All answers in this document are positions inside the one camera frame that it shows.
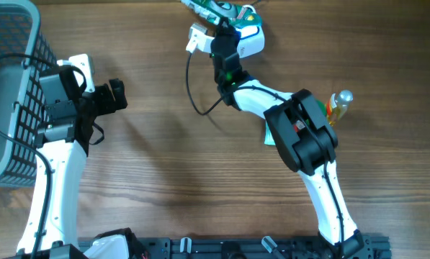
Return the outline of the green 3M gloves packet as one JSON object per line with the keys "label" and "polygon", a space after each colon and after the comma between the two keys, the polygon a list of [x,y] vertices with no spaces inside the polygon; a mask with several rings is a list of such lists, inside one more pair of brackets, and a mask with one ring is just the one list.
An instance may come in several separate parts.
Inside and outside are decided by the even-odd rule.
{"label": "green 3M gloves packet", "polygon": [[214,0],[181,0],[185,6],[208,22],[218,25],[222,18],[239,29],[262,26],[262,18],[252,5],[232,4]]}

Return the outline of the mint green wipes packet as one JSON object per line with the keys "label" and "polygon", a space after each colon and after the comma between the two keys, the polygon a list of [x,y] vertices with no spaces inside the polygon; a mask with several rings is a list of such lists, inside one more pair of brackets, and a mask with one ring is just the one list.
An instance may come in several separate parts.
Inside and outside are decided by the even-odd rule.
{"label": "mint green wipes packet", "polygon": [[269,125],[267,123],[265,123],[264,144],[270,145],[270,146],[275,146],[275,141],[274,141],[274,138],[272,136],[272,132],[271,132]]}

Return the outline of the yellow dish soap bottle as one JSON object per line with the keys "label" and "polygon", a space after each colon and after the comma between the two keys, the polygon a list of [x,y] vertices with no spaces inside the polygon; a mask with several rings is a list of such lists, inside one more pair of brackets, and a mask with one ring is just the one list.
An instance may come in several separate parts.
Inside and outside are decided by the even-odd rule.
{"label": "yellow dish soap bottle", "polygon": [[334,126],[344,116],[352,101],[353,93],[349,90],[332,94],[326,103],[326,117],[331,126]]}

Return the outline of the green lid stock jar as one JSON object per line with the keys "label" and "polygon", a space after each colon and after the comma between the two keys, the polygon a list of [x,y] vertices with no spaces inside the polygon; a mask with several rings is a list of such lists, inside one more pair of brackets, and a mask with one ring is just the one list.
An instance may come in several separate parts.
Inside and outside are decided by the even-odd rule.
{"label": "green lid stock jar", "polygon": [[321,101],[317,100],[316,103],[318,104],[318,107],[322,111],[323,115],[327,117],[327,111],[326,111],[326,105],[322,103]]}

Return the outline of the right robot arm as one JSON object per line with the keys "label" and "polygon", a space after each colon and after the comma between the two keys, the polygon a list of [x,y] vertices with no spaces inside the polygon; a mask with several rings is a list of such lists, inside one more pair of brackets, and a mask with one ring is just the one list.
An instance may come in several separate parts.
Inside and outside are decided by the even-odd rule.
{"label": "right robot arm", "polygon": [[307,89],[286,94],[263,86],[245,71],[237,51],[241,34],[222,18],[210,44],[221,101],[265,119],[284,164],[300,175],[318,217],[318,234],[336,258],[364,247],[336,175],[336,133]]}

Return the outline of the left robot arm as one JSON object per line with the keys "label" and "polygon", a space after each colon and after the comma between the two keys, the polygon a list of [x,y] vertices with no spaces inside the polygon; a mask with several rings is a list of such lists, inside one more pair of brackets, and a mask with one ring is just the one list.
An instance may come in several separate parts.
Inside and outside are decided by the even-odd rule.
{"label": "left robot arm", "polygon": [[118,78],[88,90],[81,69],[72,65],[43,71],[46,121],[34,137],[37,173],[30,215],[17,256],[39,258],[57,246],[78,244],[76,220],[79,184],[99,128],[97,117],[127,107],[125,85]]}

